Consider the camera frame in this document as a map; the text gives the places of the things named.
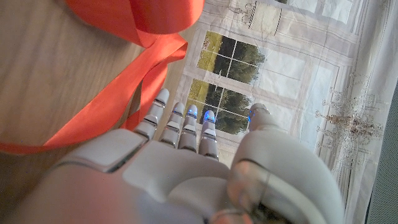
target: wooden surface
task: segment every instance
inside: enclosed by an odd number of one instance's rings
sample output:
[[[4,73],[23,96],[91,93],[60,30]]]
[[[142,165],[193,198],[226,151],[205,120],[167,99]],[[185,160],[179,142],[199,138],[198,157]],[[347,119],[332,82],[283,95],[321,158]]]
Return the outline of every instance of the wooden surface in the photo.
[[[0,1],[0,32],[3,142],[43,144],[142,52],[82,23],[62,1]],[[182,34],[189,39],[193,33]],[[168,75],[165,86],[171,89],[171,102],[183,63],[169,67],[174,81]],[[0,154],[0,221],[73,148],[31,156]]]

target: robotic hand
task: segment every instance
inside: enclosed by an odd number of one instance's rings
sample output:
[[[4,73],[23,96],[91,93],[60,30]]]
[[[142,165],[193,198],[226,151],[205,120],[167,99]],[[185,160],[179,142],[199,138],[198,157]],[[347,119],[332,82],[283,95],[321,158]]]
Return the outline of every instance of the robotic hand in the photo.
[[[231,169],[218,162],[215,116],[197,147],[197,107],[177,103],[153,141],[169,92],[134,132],[110,131],[59,161],[9,223],[342,224],[340,191],[324,163],[255,104]]]

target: window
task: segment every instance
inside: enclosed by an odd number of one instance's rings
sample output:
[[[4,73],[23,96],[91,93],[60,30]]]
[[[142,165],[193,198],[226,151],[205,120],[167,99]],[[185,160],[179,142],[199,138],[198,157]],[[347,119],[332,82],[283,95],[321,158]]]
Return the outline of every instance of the window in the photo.
[[[253,85],[265,61],[265,49],[207,31],[198,68]]]
[[[253,101],[244,94],[194,79],[187,105],[198,107],[198,123],[203,124],[205,112],[212,110],[216,115],[216,129],[242,135],[248,129],[249,108]]]

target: window pane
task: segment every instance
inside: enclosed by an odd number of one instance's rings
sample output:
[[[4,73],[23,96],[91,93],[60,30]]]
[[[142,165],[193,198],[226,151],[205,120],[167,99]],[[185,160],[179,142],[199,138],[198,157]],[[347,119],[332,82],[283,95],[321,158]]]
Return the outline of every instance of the window pane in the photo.
[[[224,90],[220,108],[242,116],[247,116],[252,102],[252,99],[244,94],[232,90]]]
[[[207,31],[202,49],[232,57],[235,40],[215,32]]]
[[[221,47],[218,53],[227,57],[232,57],[234,47],[235,47],[235,40],[223,36],[221,40]]]
[[[220,103],[222,92],[223,92],[222,87],[209,84],[209,88],[208,88],[207,94],[206,94],[205,103],[208,105],[217,107]]]
[[[216,118],[216,129],[230,134],[242,134],[246,132],[248,119],[227,111],[220,110]]]
[[[230,61],[229,58],[202,50],[197,67],[225,77]]]
[[[260,48],[255,45],[237,41],[233,58],[251,65],[260,66],[266,59],[264,50],[261,52]]]
[[[218,106],[222,92],[222,87],[193,79],[188,98],[211,106]]]
[[[228,78],[232,78],[233,80],[253,85],[257,77],[258,68],[252,65],[248,65],[246,63],[232,60],[231,68],[228,73]]]
[[[209,85],[207,82],[193,79],[188,98],[204,103]]]

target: robot finger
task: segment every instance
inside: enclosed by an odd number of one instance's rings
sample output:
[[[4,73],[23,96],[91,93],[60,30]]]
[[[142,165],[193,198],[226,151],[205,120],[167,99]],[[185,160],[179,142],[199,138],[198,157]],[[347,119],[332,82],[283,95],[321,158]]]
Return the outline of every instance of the robot finger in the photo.
[[[275,119],[262,103],[256,103],[250,107],[249,112],[249,131],[261,130],[266,127],[278,127]]]
[[[178,102],[174,105],[174,109],[169,117],[169,121],[160,135],[160,142],[164,142],[173,148],[177,147],[178,133],[180,132],[183,111],[184,104]]]
[[[205,113],[199,144],[199,154],[218,161],[215,115],[211,110]]]
[[[168,99],[169,91],[167,89],[161,89],[144,119],[134,129],[134,132],[145,136],[148,140],[151,140],[154,137],[157,125],[162,118],[163,110]]]
[[[197,114],[198,108],[195,105],[190,105],[185,115],[180,141],[178,142],[179,149],[197,152]]]

